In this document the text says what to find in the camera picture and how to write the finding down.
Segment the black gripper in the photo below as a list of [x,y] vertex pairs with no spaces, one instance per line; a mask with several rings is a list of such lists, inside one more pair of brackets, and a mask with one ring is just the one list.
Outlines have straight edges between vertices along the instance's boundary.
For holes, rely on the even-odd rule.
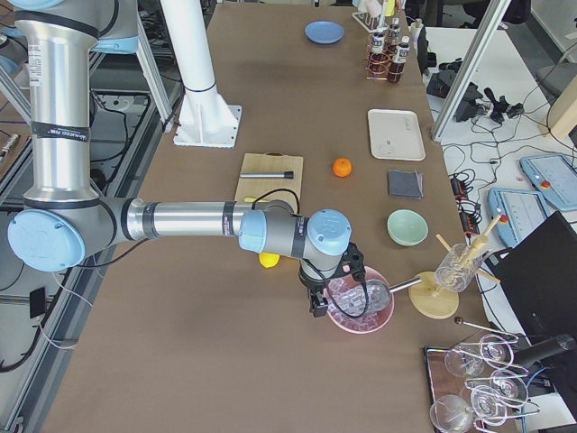
[[349,243],[333,271],[321,271],[319,265],[305,259],[300,264],[298,276],[308,290],[309,312],[314,318],[321,318],[327,312],[324,290],[329,281],[351,276],[358,283],[365,283],[364,255],[355,243]]

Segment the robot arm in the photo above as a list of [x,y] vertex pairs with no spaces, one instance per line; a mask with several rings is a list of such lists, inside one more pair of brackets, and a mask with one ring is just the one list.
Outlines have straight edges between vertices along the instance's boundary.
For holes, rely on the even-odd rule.
[[14,254],[42,272],[80,265],[127,241],[175,235],[234,236],[242,249],[299,262],[310,309],[332,305],[329,282],[365,283],[362,254],[339,211],[301,216],[281,201],[146,202],[100,196],[90,183],[91,51],[133,53],[138,47],[133,1],[17,1],[14,21],[28,42],[33,184],[8,225]]

